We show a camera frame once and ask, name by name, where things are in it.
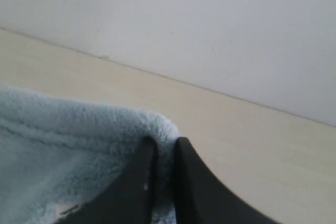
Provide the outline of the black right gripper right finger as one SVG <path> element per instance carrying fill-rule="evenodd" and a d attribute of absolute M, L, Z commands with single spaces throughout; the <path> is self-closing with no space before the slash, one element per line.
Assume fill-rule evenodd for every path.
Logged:
<path fill-rule="evenodd" d="M 276 223 L 222 184 L 186 137 L 174 147 L 174 204 L 177 223 Z"/>

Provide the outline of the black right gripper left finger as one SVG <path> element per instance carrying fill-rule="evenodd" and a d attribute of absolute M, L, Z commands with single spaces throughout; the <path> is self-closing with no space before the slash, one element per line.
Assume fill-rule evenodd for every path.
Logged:
<path fill-rule="evenodd" d="M 155 140 L 144 138 L 120 176 L 93 201 L 61 223 L 151 223 L 157 152 Z"/>

